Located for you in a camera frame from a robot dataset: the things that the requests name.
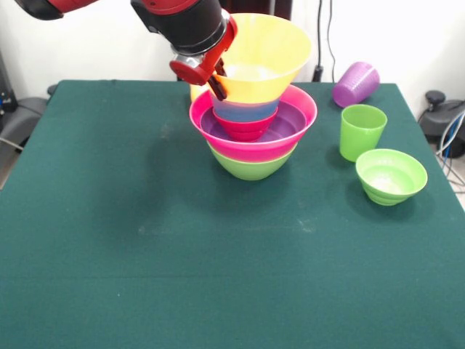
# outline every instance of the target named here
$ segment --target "green bowl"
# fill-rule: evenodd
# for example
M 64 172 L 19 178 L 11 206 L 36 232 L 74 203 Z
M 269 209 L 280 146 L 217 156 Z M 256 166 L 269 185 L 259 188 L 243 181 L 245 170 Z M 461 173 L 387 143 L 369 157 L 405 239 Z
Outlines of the green bowl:
M 209 147 L 214 157 L 230 174 L 241 180 L 263 180 L 264 178 L 272 175 L 282 167 L 289 159 L 292 152 L 296 148 L 295 145 L 292 150 L 284 156 L 272 161 L 266 162 L 244 162 L 228 158 L 218 153 L 210 144 Z
M 428 174 L 418 160 L 392 149 L 363 153 L 355 168 L 368 197 L 383 206 L 407 200 L 428 182 Z

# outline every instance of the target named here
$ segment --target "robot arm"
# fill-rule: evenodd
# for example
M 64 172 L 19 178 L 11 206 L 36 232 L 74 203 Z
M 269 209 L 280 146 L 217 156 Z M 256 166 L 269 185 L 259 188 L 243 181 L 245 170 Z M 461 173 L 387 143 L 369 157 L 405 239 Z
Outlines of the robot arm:
M 15 0 L 40 20 L 56 20 L 96 0 Z M 225 75 L 221 55 L 237 33 L 235 21 L 218 0 L 131 0 L 149 32 L 163 35 L 176 54 L 171 69 L 189 84 L 210 84 L 218 99 L 226 91 L 214 72 Z

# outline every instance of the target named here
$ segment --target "yellow object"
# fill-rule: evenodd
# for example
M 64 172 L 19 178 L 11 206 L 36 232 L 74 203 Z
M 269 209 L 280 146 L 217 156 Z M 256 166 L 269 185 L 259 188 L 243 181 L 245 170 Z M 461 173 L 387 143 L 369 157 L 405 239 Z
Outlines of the yellow object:
M 203 86 L 190 85 L 190 101 L 194 103 L 194 100 L 196 100 L 198 96 L 200 96 L 202 93 L 208 90 L 209 90 L 208 84 L 205 84 Z
M 238 35 L 222 55 L 227 77 L 215 74 L 226 89 L 226 100 L 277 100 L 310 58 L 308 35 L 283 18 L 251 13 L 232 16 Z

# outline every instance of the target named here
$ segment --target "white wall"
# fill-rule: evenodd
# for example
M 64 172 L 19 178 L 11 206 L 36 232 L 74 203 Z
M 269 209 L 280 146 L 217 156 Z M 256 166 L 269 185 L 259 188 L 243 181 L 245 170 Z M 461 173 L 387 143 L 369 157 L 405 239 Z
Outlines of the white wall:
M 329 0 L 323 7 L 324 81 L 331 80 L 327 49 Z M 311 80 L 317 62 L 318 0 L 294 0 L 293 21 L 315 43 L 300 79 Z M 424 93 L 442 90 L 448 98 L 465 98 L 464 0 L 333 0 L 331 47 L 336 80 L 355 61 L 373 64 L 381 82 L 397 83 L 418 116 L 426 106 Z
M 175 80 L 169 43 L 129 0 L 100 0 L 52 22 L 0 0 L 0 50 L 18 97 L 45 96 L 62 79 Z
M 336 79 L 354 61 L 370 62 L 383 82 L 399 84 L 416 115 L 428 89 L 465 98 L 465 1 L 333 2 Z M 294 0 L 293 21 L 314 43 L 300 80 L 311 80 L 316 64 L 317 10 L 318 0 Z M 324 40 L 326 21 L 323 27 Z M 323 80 L 330 81 L 325 41 L 323 46 Z M 129 0 L 100 0 L 54 22 L 35 20 L 14 0 L 0 0 L 0 48 L 19 97 L 45 95 L 61 79 L 174 80 L 169 44 L 146 31 Z

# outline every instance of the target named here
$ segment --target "red cup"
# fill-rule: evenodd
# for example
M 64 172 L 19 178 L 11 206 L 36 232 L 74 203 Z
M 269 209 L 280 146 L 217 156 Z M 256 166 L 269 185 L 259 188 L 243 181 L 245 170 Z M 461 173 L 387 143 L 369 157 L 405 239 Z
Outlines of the red cup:
M 272 121 L 278 114 L 278 109 L 266 119 L 250 122 L 236 122 L 220 118 L 213 110 L 215 119 L 223 126 L 226 133 L 238 142 L 253 142 L 258 140 L 271 125 Z

